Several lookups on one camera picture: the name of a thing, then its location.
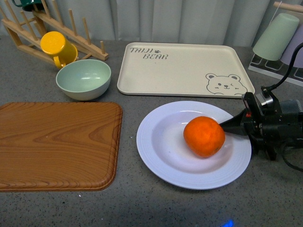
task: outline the bear cartoon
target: bear cartoon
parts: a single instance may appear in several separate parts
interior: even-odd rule
[[[208,73],[206,78],[208,79],[206,89],[213,94],[235,96],[247,92],[247,88],[242,85],[240,77],[237,75],[217,76],[213,73]]]

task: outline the mug handle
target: mug handle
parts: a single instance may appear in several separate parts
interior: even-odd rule
[[[15,3],[15,0],[12,0],[12,2],[13,2],[13,3],[14,3],[14,5],[15,5],[15,6],[17,6],[17,7],[21,7],[21,6],[22,6],[22,4],[17,5],[17,4]]]
[[[59,60],[59,57],[58,57],[58,56],[55,56],[55,57],[53,58],[53,61],[55,62],[55,65],[56,65],[57,68],[59,68],[59,69],[62,69],[62,68],[66,65],[65,63],[63,63],[63,64],[60,63],[60,60]]]

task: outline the black cable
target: black cable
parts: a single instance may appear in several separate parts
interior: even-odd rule
[[[295,50],[293,52],[293,55],[291,57],[291,60],[290,60],[290,63],[289,63],[289,66],[288,66],[286,74],[283,76],[283,78],[278,83],[276,83],[276,84],[274,84],[272,86],[266,87],[265,89],[267,91],[272,91],[272,90],[276,89],[278,86],[280,86],[287,79],[287,77],[289,76],[291,70],[293,69],[295,58],[297,57],[297,54],[298,54],[298,52],[300,51],[300,49],[302,47],[303,47],[303,43],[299,44],[295,48]]]
[[[286,144],[283,144],[282,146],[281,146],[281,156],[282,156],[282,159],[284,160],[284,162],[289,166],[289,167],[291,167],[292,169],[295,169],[295,170],[298,170],[298,171],[300,171],[300,172],[303,172],[303,168],[300,168],[300,167],[298,167],[298,166],[295,166],[295,165],[293,165],[293,164],[291,164],[287,159],[286,159],[286,149],[287,149],[288,147],[287,147],[287,145]]]

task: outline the white curtain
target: white curtain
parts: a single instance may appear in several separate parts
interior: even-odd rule
[[[46,0],[58,19],[52,0]],[[85,17],[91,39],[140,42],[252,46],[273,17],[274,0],[56,0],[64,24],[85,37]],[[11,3],[18,19],[21,8]],[[283,3],[301,4],[302,0]],[[0,6],[13,20],[4,0]],[[3,23],[0,35],[7,35]]]

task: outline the light green bowl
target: light green bowl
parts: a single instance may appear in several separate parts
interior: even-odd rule
[[[102,95],[108,89],[110,79],[111,69],[106,63],[85,59],[60,69],[56,83],[67,96],[86,101]]]

